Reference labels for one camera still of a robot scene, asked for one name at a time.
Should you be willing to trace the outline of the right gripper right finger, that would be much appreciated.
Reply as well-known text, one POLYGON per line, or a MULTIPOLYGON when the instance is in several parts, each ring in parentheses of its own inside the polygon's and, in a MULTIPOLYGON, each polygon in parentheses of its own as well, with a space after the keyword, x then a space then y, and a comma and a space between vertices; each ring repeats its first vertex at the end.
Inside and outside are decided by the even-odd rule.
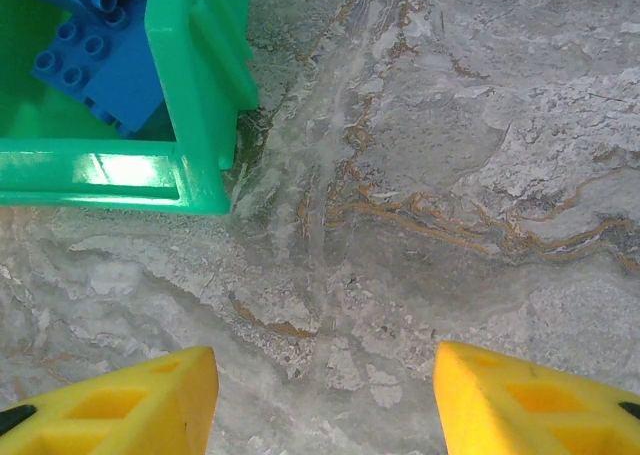
POLYGON ((640 395, 461 342, 433 387, 448 455, 640 455, 640 395))

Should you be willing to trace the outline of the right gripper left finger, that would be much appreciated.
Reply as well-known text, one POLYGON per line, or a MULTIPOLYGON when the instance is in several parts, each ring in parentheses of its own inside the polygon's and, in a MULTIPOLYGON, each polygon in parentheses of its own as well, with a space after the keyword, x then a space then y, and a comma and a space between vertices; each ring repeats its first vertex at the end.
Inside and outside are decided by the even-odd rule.
POLYGON ((219 381, 192 347, 0 410, 0 455, 206 455, 219 381))

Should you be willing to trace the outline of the long blue lego brick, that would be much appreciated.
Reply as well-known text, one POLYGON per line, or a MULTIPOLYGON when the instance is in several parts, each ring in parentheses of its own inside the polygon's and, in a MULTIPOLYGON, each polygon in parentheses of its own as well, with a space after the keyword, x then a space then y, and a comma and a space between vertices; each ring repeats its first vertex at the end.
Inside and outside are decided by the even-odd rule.
POLYGON ((125 0, 104 23, 71 16, 36 55, 32 76, 132 138, 164 103, 144 12, 142 2, 125 0))

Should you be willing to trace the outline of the green plastic bin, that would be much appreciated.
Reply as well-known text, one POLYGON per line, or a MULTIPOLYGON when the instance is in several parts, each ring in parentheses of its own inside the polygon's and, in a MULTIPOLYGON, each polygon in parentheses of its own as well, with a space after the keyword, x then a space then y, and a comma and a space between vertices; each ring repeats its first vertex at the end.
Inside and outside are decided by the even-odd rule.
POLYGON ((113 125, 31 74, 70 12, 0 0, 0 206, 72 205, 225 214, 236 122, 258 103, 249 0, 134 0, 164 103, 142 130, 113 125))

